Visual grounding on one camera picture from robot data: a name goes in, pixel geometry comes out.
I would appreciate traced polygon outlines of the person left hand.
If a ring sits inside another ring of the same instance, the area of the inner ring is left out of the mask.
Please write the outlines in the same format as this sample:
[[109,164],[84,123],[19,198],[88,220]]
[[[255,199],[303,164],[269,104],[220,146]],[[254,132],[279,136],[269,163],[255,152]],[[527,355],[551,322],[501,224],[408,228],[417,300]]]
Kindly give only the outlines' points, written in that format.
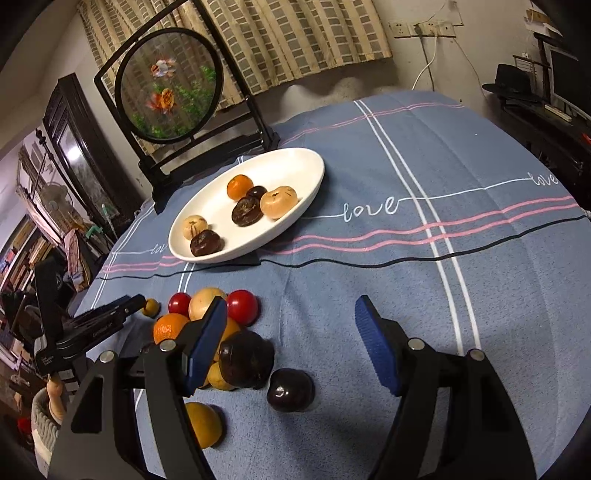
[[65,416],[66,408],[62,400],[63,383],[58,375],[51,376],[46,385],[48,395],[49,412],[54,421],[61,425]]

